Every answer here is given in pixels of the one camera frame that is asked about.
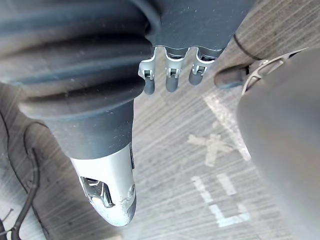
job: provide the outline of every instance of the white painted marking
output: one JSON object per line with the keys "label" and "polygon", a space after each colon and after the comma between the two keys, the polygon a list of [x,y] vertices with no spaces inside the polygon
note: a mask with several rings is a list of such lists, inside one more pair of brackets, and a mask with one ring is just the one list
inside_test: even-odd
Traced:
{"label": "white painted marking", "polygon": [[109,237],[109,238],[104,239],[104,240],[122,240],[122,237],[120,235],[118,235],[118,236]]}
{"label": "white painted marking", "polygon": [[250,220],[250,214],[248,213],[247,208],[242,203],[237,203],[237,207],[239,214],[230,217],[225,217],[217,204],[210,205],[209,209],[215,216],[219,228],[223,228]]}
{"label": "white painted marking", "polygon": [[212,203],[214,201],[210,193],[206,190],[206,186],[204,185],[199,176],[193,176],[191,178],[191,181],[193,182],[195,188],[198,190],[206,204]]}
{"label": "white painted marking", "polygon": [[234,185],[232,184],[232,182],[230,181],[230,178],[227,176],[227,174],[225,173],[218,174],[216,178],[221,183],[227,195],[231,196],[231,195],[237,194],[237,191]]}
{"label": "white painted marking", "polygon": [[220,124],[228,131],[243,159],[245,161],[249,161],[251,157],[241,137],[234,115],[222,103],[220,103],[214,94],[206,96],[203,100],[219,120]]}
{"label": "white painted marking", "polygon": [[218,134],[210,134],[209,139],[205,137],[197,137],[190,134],[187,142],[198,146],[206,146],[204,164],[211,168],[215,166],[218,151],[222,151],[225,153],[233,151],[233,148],[231,146],[221,141],[221,135]]}

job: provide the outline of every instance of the cable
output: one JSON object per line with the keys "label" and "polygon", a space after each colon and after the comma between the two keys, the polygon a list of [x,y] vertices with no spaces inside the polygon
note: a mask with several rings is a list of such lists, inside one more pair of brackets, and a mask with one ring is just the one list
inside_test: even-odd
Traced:
{"label": "cable", "polygon": [[12,240],[21,240],[19,237],[19,230],[21,227],[22,222],[24,221],[32,203],[36,196],[37,190],[40,185],[40,170],[39,170],[39,163],[38,163],[38,157],[36,154],[36,151],[34,148],[30,150],[30,153],[28,154],[30,157],[29,159],[32,162],[32,172],[33,172],[33,180],[32,185],[30,187],[30,192],[28,194],[28,197],[26,198],[26,201],[23,205],[23,208],[17,217],[15,224],[11,230],[11,239]]}
{"label": "cable", "polygon": [[[23,187],[23,189],[25,190],[25,192],[28,193],[28,191],[27,191],[27,189],[25,188],[25,186],[23,185],[21,179],[18,177],[17,172],[16,172],[14,166],[12,165],[12,161],[11,161],[11,158],[10,158],[10,155],[9,155],[9,142],[10,142],[9,128],[8,128],[8,125],[7,125],[7,123],[6,123],[6,121],[5,121],[5,118],[4,118],[3,116],[4,116],[4,115],[3,115],[2,112],[0,111],[0,118],[1,118],[1,120],[2,120],[2,122],[3,122],[4,128],[5,128],[5,132],[6,132],[6,135],[7,135],[7,144],[6,144],[7,151],[8,151],[7,157],[8,157],[10,166],[11,166],[11,168],[12,168],[12,170],[13,170],[13,173],[15,174],[18,182],[19,182],[20,185]],[[37,122],[37,121],[31,122],[29,125],[27,125],[27,126],[25,127],[24,132],[23,132],[23,146],[24,146],[25,153],[27,154],[28,157],[29,157],[29,154],[28,154],[29,151],[28,151],[27,145],[26,145],[26,135],[27,135],[27,132],[28,132],[29,128],[30,128],[33,124],[38,124],[38,125],[41,125],[41,126],[43,126],[43,127],[45,127],[45,128],[48,128],[48,127],[47,127],[46,125],[44,125],[43,123]],[[38,159],[35,159],[35,158],[36,158],[36,157],[33,157],[34,161],[31,160],[31,161],[32,161],[32,168],[33,168],[33,170],[34,170],[34,164],[36,164],[36,165],[35,165],[36,167],[39,166],[39,165],[38,165]],[[35,172],[33,172],[33,181],[32,181],[32,186],[31,186],[31,188],[34,186],[34,181],[35,181],[35,180],[37,180],[37,181],[40,180],[40,176],[39,176],[39,175],[40,175],[40,172],[39,172],[39,167],[38,167],[38,176],[37,176],[38,179],[35,179]],[[38,219],[38,221],[39,221],[39,223],[40,223],[40,225],[41,225],[41,228],[42,228],[42,230],[43,230],[43,233],[44,233],[45,237],[48,238],[49,232],[48,232],[48,230],[43,226],[43,224],[42,224],[42,222],[41,222],[41,220],[40,220],[40,218],[39,218],[39,216],[38,216],[37,211],[36,211],[36,210],[33,208],[33,206],[32,206],[32,201],[33,201],[34,196],[32,197],[32,201],[31,201],[30,206],[26,206],[26,203],[27,203],[27,201],[28,201],[28,199],[29,199],[30,193],[31,193],[31,191],[30,191],[29,194],[28,194],[27,200],[26,200],[26,202],[25,202],[25,204],[24,204],[24,206],[23,206],[23,208],[22,208],[22,210],[21,210],[21,212],[20,212],[20,214],[19,214],[19,216],[18,216],[18,218],[17,218],[17,220],[16,220],[16,222],[15,222],[15,224],[14,224],[14,227],[12,227],[11,229],[9,229],[9,230],[7,230],[7,231],[6,231],[4,228],[3,228],[3,229],[0,229],[0,237],[2,237],[3,235],[6,235],[8,232],[14,230],[16,224],[18,223],[19,217],[20,217],[20,216],[22,215],[22,213],[23,213],[24,207],[28,207],[28,210],[30,209],[30,207],[32,207],[32,210],[33,210],[33,212],[34,212],[34,215],[35,215],[35,217]],[[20,226],[21,226],[24,218],[25,218],[25,216],[22,218],[22,220],[21,220],[21,218],[19,219],[19,220],[21,220],[21,222],[18,224],[18,231],[17,231],[17,237],[18,237],[18,238],[15,238],[16,240],[20,240],[20,238],[19,238],[19,229],[20,229]]]}
{"label": "cable", "polygon": [[260,58],[258,56],[255,56],[253,54],[251,54],[250,52],[248,52],[239,42],[236,34],[233,35],[233,39],[235,41],[235,43],[237,44],[237,46],[242,50],[242,52],[244,52],[247,56],[249,56],[250,58],[254,59],[254,60],[257,60],[257,61],[260,61],[260,60],[263,60],[263,58]]}
{"label": "cable", "polygon": [[147,35],[152,35],[160,31],[161,16],[159,12],[147,0],[129,0],[133,5],[139,8],[148,19],[149,25],[146,29]]}
{"label": "cable", "polygon": [[0,240],[7,240],[7,233],[9,231],[6,231],[4,224],[0,219]]}
{"label": "cable", "polygon": [[13,211],[13,208],[10,208],[9,212],[6,214],[6,216],[3,218],[3,222],[5,222],[5,220],[10,216],[11,212]]}

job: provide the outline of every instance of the silver metal plug tip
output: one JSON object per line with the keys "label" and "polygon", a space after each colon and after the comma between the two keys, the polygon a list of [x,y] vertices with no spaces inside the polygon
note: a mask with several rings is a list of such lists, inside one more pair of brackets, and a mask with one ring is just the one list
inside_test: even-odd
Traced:
{"label": "silver metal plug tip", "polygon": [[133,201],[123,202],[106,208],[99,198],[92,198],[90,201],[96,212],[108,223],[116,227],[128,225],[134,218],[137,206],[137,196],[134,195]]}
{"label": "silver metal plug tip", "polygon": [[128,225],[137,205],[131,144],[101,158],[71,161],[96,212],[113,226]]}

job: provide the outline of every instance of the wooden floor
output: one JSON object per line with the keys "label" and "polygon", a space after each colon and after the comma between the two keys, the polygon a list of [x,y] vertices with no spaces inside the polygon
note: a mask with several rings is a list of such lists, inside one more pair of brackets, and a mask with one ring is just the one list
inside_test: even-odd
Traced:
{"label": "wooden floor", "polygon": [[[259,58],[320,44],[317,0],[258,0],[237,31],[243,47]],[[219,90],[213,76],[220,69],[252,63],[230,41],[201,85],[188,82],[192,49],[179,89],[165,90],[164,52],[156,55],[156,92],[135,100],[133,127],[137,210],[129,226],[108,225],[87,202],[77,175],[47,128],[32,124],[27,147],[40,159],[40,189],[33,212],[23,224],[28,240],[292,240],[277,206],[265,189],[242,142],[235,120],[240,88]],[[0,86],[0,218],[10,208],[6,228],[19,214],[28,190],[31,163],[23,135],[31,123],[18,111],[23,92]]]}

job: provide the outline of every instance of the black cord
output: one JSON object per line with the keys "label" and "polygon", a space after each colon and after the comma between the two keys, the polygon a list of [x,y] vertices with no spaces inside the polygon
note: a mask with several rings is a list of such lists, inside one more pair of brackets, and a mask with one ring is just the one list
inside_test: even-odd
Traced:
{"label": "black cord", "polygon": [[[5,118],[4,118],[3,116],[4,116],[4,115],[3,115],[2,112],[0,111],[0,118],[2,119],[4,128],[5,128],[5,131],[6,131],[6,136],[7,136],[7,144],[6,144],[7,153],[8,153],[8,154],[7,154],[7,157],[8,157],[10,166],[11,166],[11,168],[12,168],[12,170],[13,170],[13,173],[15,174],[18,182],[19,182],[20,185],[23,187],[24,191],[25,191],[26,193],[28,193],[28,191],[27,191],[27,189],[25,188],[25,186],[23,185],[21,179],[18,177],[18,174],[17,174],[14,166],[12,165],[12,161],[11,161],[11,158],[10,158],[10,155],[9,155],[9,142],[10,142],[9,128],[8,128],[8,125],[7,125],[7,123],[6,123],[6,121],[5,121]],[[41,125],[41,126],[43,126],[43,127],[45,127],[45,128],[48,128],[48,127],[47,127],[46,125],[44,125],[43,123],[37,122],[37,121],[31,122],[29,125],[27,125],[27,126],[25,127],[24,132],[23,132],[23,146],[24,146],[24,150],[25,150],[25,153],[27,154],[28,158],[30,158],[30,157],[29,157],[29,151],[28,151],[27,145],[26,145],[26,135],[27,135],[27,132],[28,132],[29,128],[30,128],[33,124],[38,124],[38,125]],[[40,223],[40,225],[41,225],[41,227],[42,227],[42,230],[43,230],[43,232],[44,232],[44,234],[45,234],[45,237],[46,237],[46,238],[49,237],[49,232],[48,232],[47,229],[43,226],[43,224],[42,224],[42,222],[41,222],[41,220],[40,220],[40,218],[39,218],[39,215],[38,215],[37,211],[36,211],[36,210],[34,209],[34,207],[32,206],[33,198],[34,198],[35,193],[37,192],[38,187],[39,187],[39,185],[38,185],[38,187],[36,188],[36,190],[34,190],[34,189],[33,189],[33,186],[34,186],[33,182],[34,182],[35,180],[38,181],[38,179],[40,180],[40,176],[39,176],[39,175],[40,175],[40,172],[39,172],[38,159],[36,159],[36,158],[37,158],[37,156],[33,156],[33,157],[31,158],[32,168],[33,168],[33,181],[32,181],[32,186],[31,186],[32,189],[31,189],[31,191],[28,193],[27,200],[26,200],[26,202],[25,202],[25,204],[24,204],[24,206],[23,206],[23,208],[22,208],[22,210],[21,210],[21,212],[20,212],[20,214],[19,214],[19,216],[18,216],[18,218],[17,218],[17,220],[16,220],[16,222],[15,222],[15,224],[14,224],[14,227],[11,228],[11,229],[9,229],[9,230],[7,230],[7,231],[5,231],[5,229],[0,230],[0,237],[3,236],[2,233],[7,234],[8,232],[15,230],[15,232],[17,233],[17,237],[18,237],[18,238],[15,238],[15,239],[16,239],[16,240],[20,240],[20,238],[19,238],[19,229],[20,229],[20,226],[21,226],[21,224],[22,224],[22,222],[23,222],[23,220],[24,220],[24,218],[25,218],[26,216],[24,216],[22,219],[19,218],[19,217],[20,217],[20,216],[22,217],[22,213],[23,213],[24,207],[26,207],[27,210],[29,210],[30,207],[32,207],[32,210],[33,210],[33,212],[34,212],[34,215],[35,215],[35,217],[38,219],[38,221],[39,221],[39,223]],[[38,179],[35,179],[35,172],[34,172],[35,168],[38,169],[38,176],[37,176]],[[31,201],[31,203],[30,203],[30,206],[27,206],[26,203],[27,203],[27,201],[28,201],[28,199],[29,199],[29,195],[30,195],[30,193],[32,192],[32,190],[33,190],[35,193],[34,193],[34,196],[32,197],[32,201]]]}
{"label": "black cord", "polygon": [[10,216],[11,212],[13,211],[13,208],[10,208],[9,212],[6,214],[6,216],[3,218],[3,222],[5,222],[5,220]]}
{"label": "black cord", "polygon": [[161,28],[161,16],[154,6],[148,0],[129,0],[138,9],[140,9],[149,21],[146,29],[148,35],[155,34]]}
{"label": "black cord", "polygon": [[39,170],[39,163],[38,163],[38,157],[36,154],[36,151],[34,148],[32,148],[28,154],[29,159],[32,162],[32,172],[33,172],[33,180],[32,185],[30,187],[30,192],[28,193],[28,197],[26,198],[26,201],[23,205],[23,208],[17,217],[15,224],[11,230],[11,239],[12,240],[21,240],[19,237],[19,230],[21,227],[21,224],[23,223],[33,201],[36,196],[37,190],[40,185],[40,170]]}
{"label": "black cord", "polygon": [[248,52],[242,45],[241,43],[239,42],[236,34],[233,35],[233,39],[235,41],[235,43],[237,44],[237,46],[242,50],[242,52],[244,52],[247,56],[249,56],[250,58],[254,59],[254,60],[257,60],[257,61],[260,61],[262,60],[262,58],[258,57],[258,56],[255,56],[253,54],[251,54],[250,52]]}
{"label": "black cord", "polygon": [[0,219],[0,240],[8,240],[7,233],[8,231],[6,231],[4,224]]}

